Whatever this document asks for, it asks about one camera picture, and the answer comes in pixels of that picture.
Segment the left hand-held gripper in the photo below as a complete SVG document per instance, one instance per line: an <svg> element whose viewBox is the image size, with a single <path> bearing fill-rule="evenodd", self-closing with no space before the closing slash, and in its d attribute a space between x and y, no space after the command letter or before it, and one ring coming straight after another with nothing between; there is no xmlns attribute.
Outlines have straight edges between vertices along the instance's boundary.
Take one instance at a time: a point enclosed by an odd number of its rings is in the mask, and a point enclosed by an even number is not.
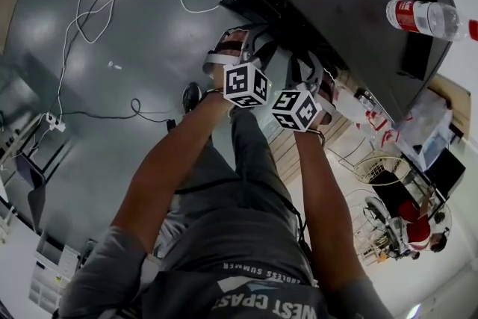
<svg viewBox="0 0 478 319"><path fill-rule="evenodd" d="M225 99L239 108L253 108L268 103L272 82L265 75L265 70L279 45L275 40L271 40L257 49L255 43L269 28L268 24L252 24L251 28L230 28L224 33L236 30L249 32L240 56L217 54L216 47L220 38L205 58L203 72L213 78L214 71L221 66L223 80L220 91Z"/></svg>

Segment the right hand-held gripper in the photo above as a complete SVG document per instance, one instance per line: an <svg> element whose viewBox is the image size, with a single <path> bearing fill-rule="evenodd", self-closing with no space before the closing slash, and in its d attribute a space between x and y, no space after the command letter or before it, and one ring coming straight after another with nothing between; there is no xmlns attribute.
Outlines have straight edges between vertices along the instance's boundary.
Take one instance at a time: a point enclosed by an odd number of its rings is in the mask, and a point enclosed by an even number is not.
<svg viewBox="0 0 478 319"><path fill-rule="evenodd" d="M309 69L307 83L302 80L302 60L297 55L291 56L291 86L294 89L283 90L271 110L282 128L298 132L308 131L321 112L330 115L335 112L335 106L317 90L324 75L319 57L306 52L304 64Z"/></svg>

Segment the person's left hand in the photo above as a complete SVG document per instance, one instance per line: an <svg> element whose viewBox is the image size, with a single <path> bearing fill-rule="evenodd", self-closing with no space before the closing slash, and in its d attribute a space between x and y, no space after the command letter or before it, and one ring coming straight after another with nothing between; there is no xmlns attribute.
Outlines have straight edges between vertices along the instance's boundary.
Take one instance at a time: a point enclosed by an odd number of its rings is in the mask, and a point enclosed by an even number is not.
<svg viewBox="0 0 478 319"><path fill-rule="evenodd" d="M236 30L231 33L224 33L216 47L217 54L238 57L243 44L249 35L248 31Z"/></svg>

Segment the person's right hand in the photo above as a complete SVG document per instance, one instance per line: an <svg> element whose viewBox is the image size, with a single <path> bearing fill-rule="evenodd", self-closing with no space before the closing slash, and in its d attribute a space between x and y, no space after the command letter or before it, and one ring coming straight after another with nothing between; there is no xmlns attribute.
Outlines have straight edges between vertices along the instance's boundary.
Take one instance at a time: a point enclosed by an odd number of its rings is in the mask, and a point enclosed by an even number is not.
<svg viewBox="0 0 478 319"><path fill-rule="evenodd" d="M332 104L333 101L333 86L323 80L320 84L317 97L318 103L324 110L324 116L320 122L321 125L328 125L332 121L332 115L336 111L336 107Z"/></svg>

